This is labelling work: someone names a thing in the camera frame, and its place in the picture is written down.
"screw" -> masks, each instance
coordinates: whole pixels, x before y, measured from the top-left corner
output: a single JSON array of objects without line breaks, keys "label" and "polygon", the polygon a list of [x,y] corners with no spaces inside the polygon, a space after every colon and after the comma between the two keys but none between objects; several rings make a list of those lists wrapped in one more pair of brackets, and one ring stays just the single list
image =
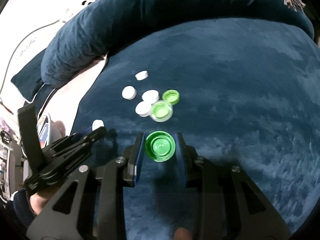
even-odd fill
[{"label": "screw", "polygon": [[89,167],[87,165],[82,165],[79,167],[79,171],[80,172],[86,172],[88,171]]},{"label": "screw", "polygon": [[203,163],[204,162],[204,158],[203,157],[197,157],[196,158],[196,163]]},{"label": "screw", "polygon": [[123,156],[120,156],[116,159],[116,163],[124,163],[125,158]]},{"label": "screw", "polygon": [[231,170],[232,170],[233,172],[239,173],[239,172],[241,171],[241,168],[240,168],[239,166],[233,166],[233,167],[231,168]]}]

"white bottle cap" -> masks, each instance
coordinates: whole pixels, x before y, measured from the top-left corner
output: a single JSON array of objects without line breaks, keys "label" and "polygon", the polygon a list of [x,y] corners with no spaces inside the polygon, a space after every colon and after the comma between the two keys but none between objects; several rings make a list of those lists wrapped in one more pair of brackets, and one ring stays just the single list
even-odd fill
[{"label": "white bottle cap", "polygon": [[150,114],[151,104],[145,101],[140,102],[136,106],[136,113],[141,117],[147,117]]},{"label": "white bottle cap", "polygon": [[142,100],[150,104],[154,104],[159,98],[159,92],[157,90],[148,90],[142,94]]},{"label": "white bottle cap", "polygon": [[98,129],[99,127],[104,127],[104,123],[102,120],[94,120],[92,123],[92,131]]},{"label": "white bottle cap", "polygon": [[122,97],[124,99],[131,100],[131,99],[134,99],[136,95],[137,95],[137,91],[132,86],[127,86],[122,90]]},{"label": "white bottle cap", "polygon": [[148,76],[149,76],[148,75],[148,71],[146,71],[146,70],[141,71],[141,72],[139,72],[138,74],[135,75],[137,80],[143,80],[143,79],[147,78]]}]

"dark blue blanket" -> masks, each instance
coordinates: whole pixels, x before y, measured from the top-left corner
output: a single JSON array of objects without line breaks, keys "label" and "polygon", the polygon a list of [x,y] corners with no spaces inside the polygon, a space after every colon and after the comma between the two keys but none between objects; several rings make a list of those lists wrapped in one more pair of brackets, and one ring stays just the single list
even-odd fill
[{"label": "dark blue blanket", "polygon": [[[199,155],[240,165],[295,231],[320,196],[319,66],[319,48],[292,25],[242,18],[177,25],[109,59],[81,101],[72,133],[95,119],[115,130],[88,161],[103,165],[140,131],[182,132]],[[142,70],[149,77],[135,80]],[[127,85],[138,91],[134,100],[121,97]],[[167,122],[134,112],[149,89],[180,92]],[[195,194],[179,184],[174,158],[146,157],[138,186],[124,192],[129,239],[167,239],[178,226],[192,228]]]}]

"white sheet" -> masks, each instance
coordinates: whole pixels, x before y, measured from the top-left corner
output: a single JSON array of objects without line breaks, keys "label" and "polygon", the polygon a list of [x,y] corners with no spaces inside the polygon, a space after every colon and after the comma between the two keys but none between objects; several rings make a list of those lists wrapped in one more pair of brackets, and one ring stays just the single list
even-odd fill
[{"label": "white sheet", "polygon": [[60,88],[45,107],[43,114],[50,115],[54,122],[52,125],[60,129],[63,136],[70,135],[79,103],[103,70],[106,61],[107,57],[95,60]]}]

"cable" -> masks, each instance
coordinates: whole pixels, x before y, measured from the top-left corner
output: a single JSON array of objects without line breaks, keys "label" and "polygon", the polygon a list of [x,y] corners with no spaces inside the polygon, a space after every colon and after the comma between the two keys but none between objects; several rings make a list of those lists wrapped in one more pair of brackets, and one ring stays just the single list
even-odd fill
[{"label": "cable", "polygon": [[2,194],[0,193],[0,199],[4,202],[7,203],[8,201],[4,199],[4,197],[2,196]]},{"label": "cable", "polygon": [[1,85],[1,88],[0,88],[0,94],[1,94],[2,89],[3,89],[3,87],[4,87],[4,82],[5,82],[5,78],[6,78],[6,76],[7,76],[7,73],[8,73],[8,69],[9,69],[9,66],[10,66],[10,62],[11,62],[11,60],[12,60],[12,58],[13,58],[13,55],[15,54],[16,50],[19,48],[20,44],[23,43],[23,41],[24,41],[26,38],[28,38],[32,33],[36,32],[36,31],[38,31],[38,30],[40,30],[40,29],[43,29],[43,28],[45,28],[45,27],[48,27],[48,26],[50,26],[50,25],[53,25],[53,24],[55,24],[55,23],[58,23],[59,21],[60,21],[60,20],[55,21],[54,23],[50,23],[50,24],[48,24],[48,25],[42,26],[42,27],[40,27],[40,28],[37,28],[36,30],[32,31],[32,32],[29,33],[27,36],[25,36],[25,37],[22,39],[22,41],[20,41],[20,43],[18,44],[18,46],[14,49],[14,51],[13,51],[11,57],[10,57],[9,63],[8,63],[8,65],[7,65],[7,69],[5,70],[3,82],[2,82],[2,85]]}]

